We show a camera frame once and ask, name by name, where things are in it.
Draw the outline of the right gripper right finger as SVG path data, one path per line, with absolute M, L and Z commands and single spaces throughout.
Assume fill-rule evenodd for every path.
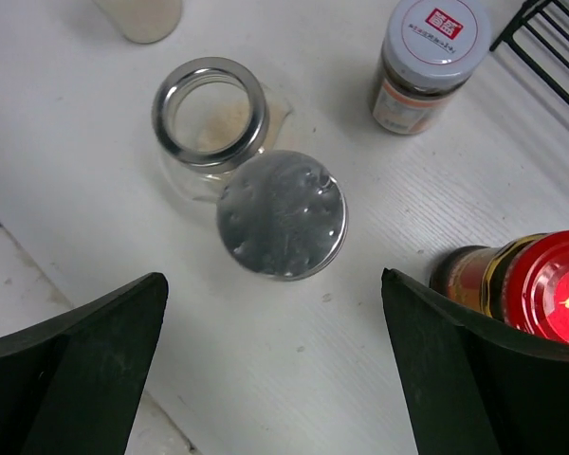
M 381 295 L 421 454 L 569 454 L 569 345 L 386 269 Z

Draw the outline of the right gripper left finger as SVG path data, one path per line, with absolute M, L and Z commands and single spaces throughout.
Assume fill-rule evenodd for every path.
M 158 272 L 0 337 L 0 454 L 122 454 L 169 286 Z

